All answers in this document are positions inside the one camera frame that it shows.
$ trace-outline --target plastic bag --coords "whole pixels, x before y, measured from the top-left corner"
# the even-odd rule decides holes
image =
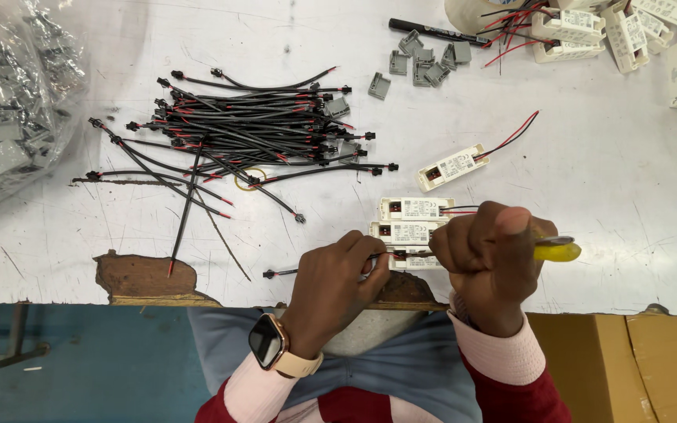
[[[38,0],[0,1],[0,201],[47,174],[78,128],[84,38]]]

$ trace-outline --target blue jeans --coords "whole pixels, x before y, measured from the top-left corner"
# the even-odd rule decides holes
[[[215,395],[250,352],[248,334],[258,309],[189,307],[208,389]],[[364,354],[325,358],[315,375],[300,379],[284,409],[343,386],[392,395],[445,423],[475,423],[482,413],[472,377],[461,362],[446,313],[425,316],[400,335]]]

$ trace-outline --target red and pink sweater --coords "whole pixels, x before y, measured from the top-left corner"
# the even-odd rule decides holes
[[[461,360],[475,382],[484,423],[571,421],[526,315],[521,331],[505,339],[475,331],[455,312],[448,315]],[[195,423],[440,423],[403,399],[351,387],[281,411],[296,382],[262,370],[250,353],[218,393],[200,407]]]

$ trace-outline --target white workbench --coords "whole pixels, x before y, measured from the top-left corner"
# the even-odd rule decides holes
[[[489,165],[428,196],[455,197],[461,205],[492,199],[525,206],[576,237],[584,248],[579,261],[546,264],[526,311],[633,314],[660,303],[677,314],[677,110],[666,106],[662,58],[622,75],[609,49],[597,59],[546,65],[522,49],[481,69],[495,47],[474,51],[472,63],[439,89],[413,87],[411,72],[388,75],[388,55],[403,36],[387,28],[388,19],[450,28],[442,4],[91,2],[93,88],[85,105],[122,136],[166,141],[123,125],[146,122],[153,100],[169,98],[155,80],[170,78],[172,70],[208,79],[209,69],[219,67],[240,81],[268,86],[341,66],[321,84],[354,89],[346,120],[357,132],[378,134],[366,143],[368,160],[401,168],[378,177],[333,172],[269,185],[306,216],[304,225],[262,194],[238,190],[230,178],[207,184],[236,204],[207,201],[234,217],[216,222],[249,280],[198,207],[190,212],[178,258],[197,272],[198,291],[224,306],[288,303],[293,275],[268,280],[263,271],[292,269],[302,253],[348,230],[366,232],[381,197],[422,197],[412,178],[416,170],[479,142],[493,148],[539,109],[527,134],[494,153]],[[424,43],[438,56],[446,44]],[[385,101],[366,94],[376,71],[392,81]],[[85,123],[83,132],[51,177],[0,203],[0,303],[104,304],[93,257],[109,249],[171,253],[183,198],[154,185],[71,184],[89,170],[136,168],[101,131]],[[136,148],[179,166],[192,161],[187,154]],[[446,302],[445,274],[420,275]]]

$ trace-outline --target rose gold watch case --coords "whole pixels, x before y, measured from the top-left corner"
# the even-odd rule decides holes
[[[286,331],[284,330],[284,325],[281,324],[281,322],[278,321],[276,316],[272,313],[264,313],[267,315],[270,319],[271,322],[273,323],[273,326],[275,326],[278,336],[281,337],[281,351],[278,351],[278,354],[276,355],[276,358],[273,359],[271,364],[268,367],[262,367],[263,370],[272,370],[273,367],[275,367],[276,363],[278,363],[278,360],[281,359],[281,356],[284,355],[284,352],[289,351],[289,335],[287,335]]]

